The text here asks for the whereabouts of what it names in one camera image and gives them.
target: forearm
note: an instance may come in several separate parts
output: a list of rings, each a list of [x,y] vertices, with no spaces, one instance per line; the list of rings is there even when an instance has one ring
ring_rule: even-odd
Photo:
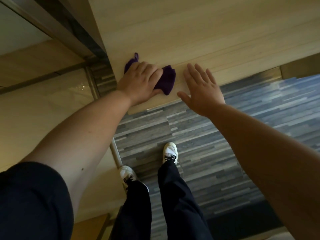
[[[312,239],[319,227],[319,154],[231,106],[213,111],[210,120],[282,221],[297,239]]]
[[[121,91],[88,104],[55,127],[23,161],[49,165],[71,187],[98,165],[129,107]]]

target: microfiber cloth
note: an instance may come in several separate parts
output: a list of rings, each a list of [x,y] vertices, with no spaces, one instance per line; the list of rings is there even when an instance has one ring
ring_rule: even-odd
[[[139,55],[138,53],[134,53],[134,58],[130,59],[128,63],[124,67],[124,72],[127,70],[134,62],[138,62]],[[170,65],[167,65],[162,68],[163,74],[160,77],[159,81],[155,85],[154,89],[161,89],[165,95],[169,95],[172,88],[174,87],[174,81],[176,80],[176,71],[172,69]]]

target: foot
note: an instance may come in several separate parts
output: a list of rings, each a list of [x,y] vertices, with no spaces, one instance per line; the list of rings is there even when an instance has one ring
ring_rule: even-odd
[[[122,178],[122,184],[126,192],[128,191],[128,186],[130,185],[130,183],[132,183],[133,181],[139,180],[134,170],[129,166],[125,166],[125,165],[121,166],[119,168],[119,173],[120,173],[120,177]]]
[[[163,148],[162,163],[166,161],[174,162],[175,165],[178,163],[178,150],[173,142],[168,142]]]

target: person's left arm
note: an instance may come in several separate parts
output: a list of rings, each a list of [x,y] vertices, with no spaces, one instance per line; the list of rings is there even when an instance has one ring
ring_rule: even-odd
[[[68,117],[22,160],[48,165],[62,176],[74,215],[84,189],[110,146],[118,123],[131,106],[162,92],[154,90],[162,73],[162,69],[146,62],[132,64],[116,91]]]

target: hand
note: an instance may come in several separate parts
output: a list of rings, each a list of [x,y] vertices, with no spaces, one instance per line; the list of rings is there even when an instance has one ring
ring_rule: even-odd
[[[162,93],[161,89],[154,90],[162,73],[156,65],[135,62],[118,82],[117,90],[128,96],[131,106],[141,104]]]
[[[194,112],[209,117],[220,105],[225,104],[222,92],[209,69],[204,72],[201,66],[187,65],[183,71],[191,98],[184,92],[177,95]]]

